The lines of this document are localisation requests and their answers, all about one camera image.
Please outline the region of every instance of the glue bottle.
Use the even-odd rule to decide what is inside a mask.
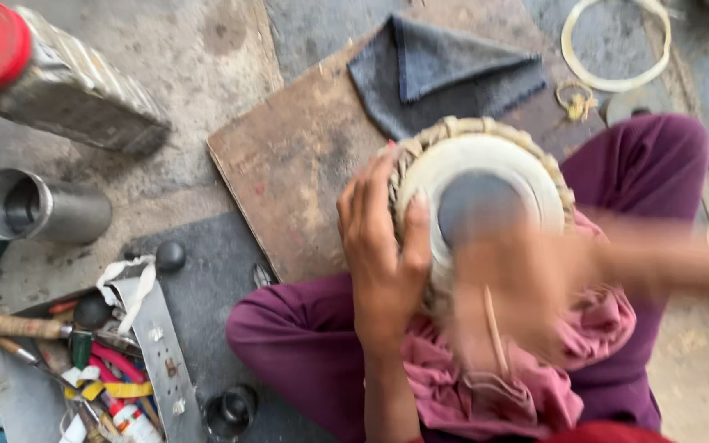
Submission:
[[[113,416],[113,424],[125,437],[133,438],[134,443],[163,443],[163,437],[149,418],[133,404],[125,404],[121,400],[109,406]]]

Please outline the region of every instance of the concrete floor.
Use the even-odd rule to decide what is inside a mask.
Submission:
[[[137,162],[0,118],[0,166],[99,187],[115,206],[112,227],[94,244],[10,245],[0,263],[0,312],[18,311],[93,285],[133,237],[236,210],[206,153],[206,136],[281,88],[284,78],[293,78],[334,51],[337,46],[330,39],[345,42],[364,32],[362,27],[380,22],[369,16],[360,25],[340,26],[344,9],[333,0],[292,2],[297,9],[293,11],[281,9],[288,2],[265,1],[18,2],[99,48],[115,66],[139,78],[167,106],[175,130],[167,146]],[[524,3],[550,41],[557,42],[576,0]],[[274,26],[275,14],[289,12],[312,16],[323,28],[310,33],[300,49]],[[613,78],[635,75],[655,57],[655,34],[648,31],[645,19],[630,3],[593,6],[576,26],[574,48],[595,73]],[[685,32],[678,25],[677,30]],[[280,39],[277,44],[273,35]],[[691,39],[683,41],[692,44]],[[302,60],[292,58],[293,53],[302,53]],[[704,63],[704,58],[697,60]],[[690,66],[670,66],[651,87],[669,92],[676,109],[691,112],[677,81],[680,72],[689,71]],[[673,300],[649,370],[666,434],[681,443],[709,441],[709,304]]]

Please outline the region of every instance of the person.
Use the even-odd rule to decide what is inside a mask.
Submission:
[[[258,377],[343,443],[463,441],[419,423],[399,355],[432,257],[422,195],[408,206],[403,248],[394,238],[386,184],[395,160],[394,151],[372,158],[338,201],[350,272],[256,290],[232,309],[226,338]],[[697,120],[641,115],[597,134],[560,168],[577,207],[691,226],[708,161],[709,138]],[[507,258],[499,271],[515,274],[512,281],[536,281],[542,288],[551,275],[556,279],[551,286],[562,292],[582,278],[629,283],[626,293],[636,312],[633,336],[604,361],[570,372],[571,388],[584,401],[582,422],[610,420],[658,430],[661,416],[645,367],[670,289],[709,286],[709,267],[698,259],[704,249],[665,254],[687,246],[628,237],[609,247],[583,247],[568,238],[557,239],[568,243],[556,248],[533,249],[533,242],[549,239],[527,230],[515,235],[523,238],[525,249],[503,242],[499,251]],[[488,247],[493,252],[499,246],[480,249]],[[533,254],[557,254],[538,262],[557,263],[554,272],[530,266]],[[586,277],[581,269],[589,269]],[[501,290],[518,293],[521,288],[507,283]],[[534,297],[537,305],[554,308],[560,296]]]

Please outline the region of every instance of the hand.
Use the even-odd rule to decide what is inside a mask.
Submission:
[[[587,285],[602,281],[596,242],[577,235],[552,236],[536,226],[473,233],[455,249],[454,347],[464,368],[488,370],[496,354],[485,317],[491,292],[500,336],[546,363],[561,363],[556,325]]]
[[[422,301],[432,256],[425,194],[405,213],[403,249],[388,211],[399,148],[371,157],[338,199],[338,231],[354,287],[354,329],[366,353],[397,352]]]

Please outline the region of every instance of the black ball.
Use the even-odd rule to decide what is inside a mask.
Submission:
[[[109,306],[103,296],[86,296],[75,306],[73,320],[86,329],[97,329],[105,325],[111,317],[111,311],[113,306]]]
[[[160,270],[173,271],[185,266],[185,248],[175,241],[164,241],[155,252],[155,266]]]

